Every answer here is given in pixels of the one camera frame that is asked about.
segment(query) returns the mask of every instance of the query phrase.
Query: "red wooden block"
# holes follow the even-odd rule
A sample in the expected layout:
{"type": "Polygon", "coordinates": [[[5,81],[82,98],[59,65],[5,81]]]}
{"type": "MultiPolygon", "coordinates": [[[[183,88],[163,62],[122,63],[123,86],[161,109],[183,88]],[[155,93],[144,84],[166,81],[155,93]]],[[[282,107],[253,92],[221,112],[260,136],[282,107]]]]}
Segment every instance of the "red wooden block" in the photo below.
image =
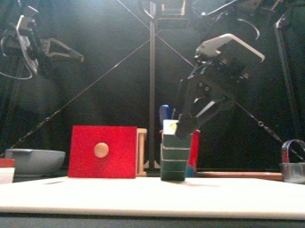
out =
{"type": "Polygon", "coordinates": [[[0,167],[15,167],[13,159],[0,159],[0,167]]]}
{"type": "Polygon", "coordinates": [[[136,127],[74,126],[68,177],[135,178],[136,127]],[[108,147],[103,158],[106,147],[96,147],[99,143],[108,147]]]}

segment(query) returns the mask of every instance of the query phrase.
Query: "table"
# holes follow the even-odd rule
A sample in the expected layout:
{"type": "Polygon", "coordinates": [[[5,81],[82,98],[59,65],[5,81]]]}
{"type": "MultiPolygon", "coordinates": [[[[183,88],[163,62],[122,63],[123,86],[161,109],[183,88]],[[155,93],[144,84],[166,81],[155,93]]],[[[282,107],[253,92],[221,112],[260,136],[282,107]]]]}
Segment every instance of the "table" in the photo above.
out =
{"type": "Polygon", "coordinates": [[[59,177],[1,184],[0,192],[0,227],[305,225],[305,185],[261,179],[59,177]]]}

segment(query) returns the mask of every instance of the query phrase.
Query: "round knob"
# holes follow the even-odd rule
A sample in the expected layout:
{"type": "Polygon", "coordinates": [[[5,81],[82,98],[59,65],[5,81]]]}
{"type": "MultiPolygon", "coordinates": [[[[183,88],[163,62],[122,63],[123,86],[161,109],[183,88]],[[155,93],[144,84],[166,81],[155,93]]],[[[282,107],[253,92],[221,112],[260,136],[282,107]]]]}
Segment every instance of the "round knob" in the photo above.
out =
{"type": "Polygon", "coordinates": [[[100,142],[94,147],[94,154],[98,158],[103,158],[108,154],[110,148],[104,142],[100,142]]]}

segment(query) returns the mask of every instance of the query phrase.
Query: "white table surface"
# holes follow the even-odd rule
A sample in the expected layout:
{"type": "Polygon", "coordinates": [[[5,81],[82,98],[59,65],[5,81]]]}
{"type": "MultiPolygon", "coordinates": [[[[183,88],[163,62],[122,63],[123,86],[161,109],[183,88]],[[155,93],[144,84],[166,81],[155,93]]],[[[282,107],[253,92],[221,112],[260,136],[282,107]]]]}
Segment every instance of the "white table surface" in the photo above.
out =
{"type": "Polygon", "coordinates": [[[0,184],[0,212],[305,220],[305,185],[246,178],[52,178],[0,184]]]}

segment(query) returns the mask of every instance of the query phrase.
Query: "metal pole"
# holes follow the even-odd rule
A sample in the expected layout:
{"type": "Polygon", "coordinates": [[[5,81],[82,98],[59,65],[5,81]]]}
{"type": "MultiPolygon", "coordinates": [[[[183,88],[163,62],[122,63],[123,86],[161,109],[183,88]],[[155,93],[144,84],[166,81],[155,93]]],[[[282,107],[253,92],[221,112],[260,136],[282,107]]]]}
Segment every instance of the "metal pole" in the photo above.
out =
{"type": "Polygon", "coordinates": [[[293,83],[292,83],[289,58],[288,58],[286,46],[285,46],[285,43],[286,43],[285,35],[284,35],[285,28],[286,28],[286,26],[285,26],[285,15],[284,15],[276,24],[276,38],[277,38],[277,43],[278,43],[278,55],[280,55],[280,60],[281,60],[281,68],[282,68],[282,73],[284,73],[286,92],[288,92],[288,97],[289,97],[289,109],[290,109],[294,133],[296,133],[296,137],[302,138],[298,105],[297,105],[297,101],[296,101],[296,92],[294,92],[293,83]]]}
{"type": "MultiPolygon", "coordinates": [[[[155,17],[157,6],[150,2],[150,15],[155,17]]],[[[157,27],[150,22],[150,95],[149,95],[149,169],[155,167],[155,47],[157,47],[157,27]]]]}

